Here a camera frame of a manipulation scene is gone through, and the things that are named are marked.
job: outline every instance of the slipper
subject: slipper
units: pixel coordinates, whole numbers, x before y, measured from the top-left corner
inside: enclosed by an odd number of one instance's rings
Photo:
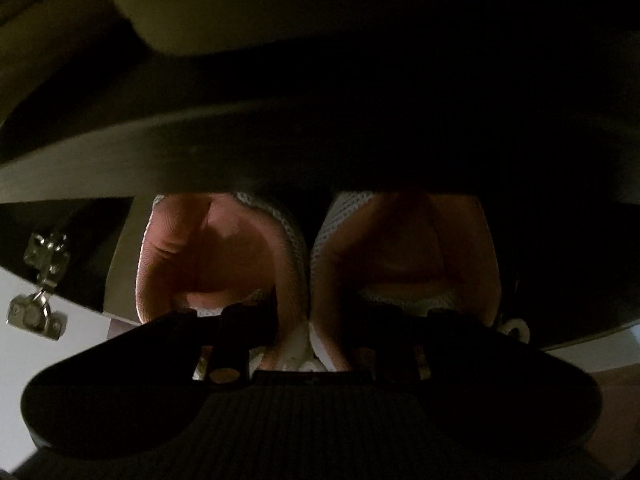
[[[345,293],[412,316],[453,309],[487,326],[500,303],[494,245],[474,196],[341,193],[310,269],[310,341],[329,371],[353,368],[342,338]]]
[[[264,199],[178,194],[154,201],[140,250],[136,309],[141,322],[192,308],[218,316],[227,306],[276,298],[274,344],[252,352],[252,371],[297,370],[312,357],[306,310],[306,247],[294,221]]]

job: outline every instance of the black ribbed surface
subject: black ribbed surface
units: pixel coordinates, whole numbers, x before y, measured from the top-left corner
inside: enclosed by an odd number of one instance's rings
[[[187,430],[153,451],[92,462],[41,450],[14,474],[20,480],[608,478],[586,453],[526,464],[481,456],[441,434],[411,394],[384,392],[353,375],[323,376],[258,375],[244,390],[212,395]]]

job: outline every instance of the beige circular spot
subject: beige circular spot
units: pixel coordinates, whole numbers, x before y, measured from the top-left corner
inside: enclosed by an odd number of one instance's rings
[[[240,378],[240,372],[233,368],[217,368],[209,373],[209,379],[216,384],[229,384]]]

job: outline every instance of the orange fabric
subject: orange fabric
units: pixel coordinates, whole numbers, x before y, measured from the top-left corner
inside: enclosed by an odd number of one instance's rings
[[[344,220],[316,263],[311,323],[337,370],[351,368],[340,344],[340,296],[366,289],[418,301],[454,287],[461,311],[487,325],[500,301],[494,245],[476,197],[379,193]]]
[[[228,194],[169,195],[156,204],[138,265],[141,321],[177,307],[223,308],[273,287],[277,347],[304,321],[305,297],[281,224]],[[277,358],[271,349],[260,367],[273,368]]]

